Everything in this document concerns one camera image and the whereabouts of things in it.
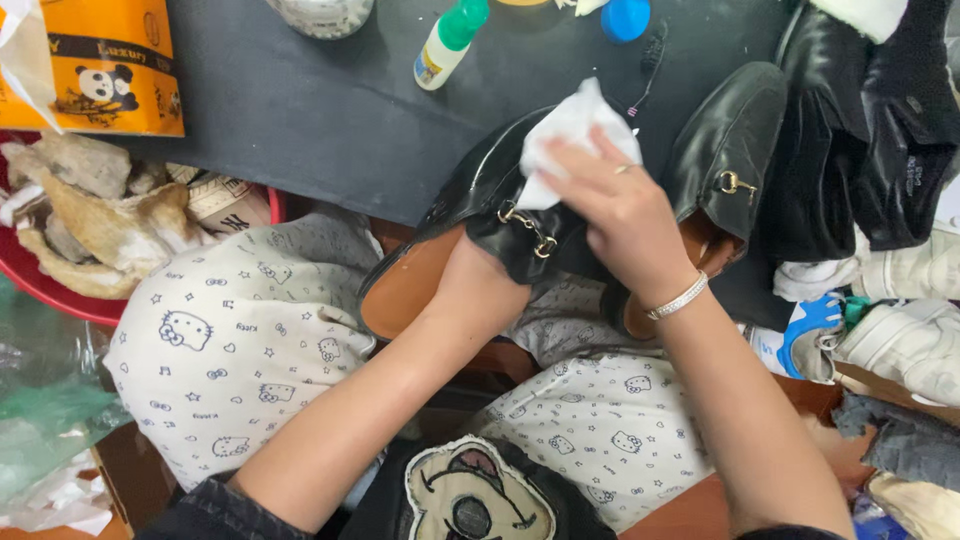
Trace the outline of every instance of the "green bottle cap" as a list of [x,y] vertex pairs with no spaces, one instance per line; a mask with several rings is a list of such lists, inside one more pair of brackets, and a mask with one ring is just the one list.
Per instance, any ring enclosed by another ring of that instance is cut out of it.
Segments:
[[460,0],[440,17],[437,34],[451,51],[462,51],[470,45],[477,30],[487,22],[490,6],[487,0]]

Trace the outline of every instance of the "silver bangle bracelet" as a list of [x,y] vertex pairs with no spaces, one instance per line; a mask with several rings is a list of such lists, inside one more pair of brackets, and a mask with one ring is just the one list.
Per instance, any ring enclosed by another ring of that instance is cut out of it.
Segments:
[[700,278],[697,279],[697,282],[694,283],[692,287],[688,288],[684,294],[677,297],[677,300],[674,300],[665,306],[660,306],[656,309],[647,311],[647,316],[655,321],[659,321],[670,313],[677,312],[681,307],[693,302],[693,299],[703,292],[705,288],[707,288],[707,281],[707,273],[701,270]]

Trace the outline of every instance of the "blue sneaker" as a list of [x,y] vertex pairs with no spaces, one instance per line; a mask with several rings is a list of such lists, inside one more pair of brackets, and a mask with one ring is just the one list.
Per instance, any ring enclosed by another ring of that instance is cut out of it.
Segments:
[[815,302],[800,302],[785,333],[753,328],[750,345],[772,373],[790,379],[833,384],[833,361],[822,351],[837,346],[843,330],[839,293],[829,292]]

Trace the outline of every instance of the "forearm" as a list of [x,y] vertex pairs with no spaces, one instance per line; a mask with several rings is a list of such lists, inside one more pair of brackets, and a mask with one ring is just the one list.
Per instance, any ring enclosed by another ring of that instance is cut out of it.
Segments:
[[480,333],[428,309],[284,426],[232,485],[294,527],[317,531],[376,455],[490,338]]
[[712,293],[658,327],[727,487],[734,532],[791,524],[853,538],[836,477]]

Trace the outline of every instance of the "hand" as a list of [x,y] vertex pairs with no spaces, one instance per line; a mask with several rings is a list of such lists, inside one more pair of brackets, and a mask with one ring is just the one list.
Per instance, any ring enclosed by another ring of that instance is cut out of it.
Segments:
[[644,309],[672,302],[698,278],[686,255],[666,193],[646,169],[631,160],[594,127],[590,139],[600,151],[595,158],[579,146],[560,140],[547,151],[569,178],[543,173],[560,198],[589,221],[587,242],[620,282],[632,290]]
[[503,264],[464,233],[425,311],[466,324],[469,331],[490,339],[514,322],[528,302],[530,286],[511,280]]

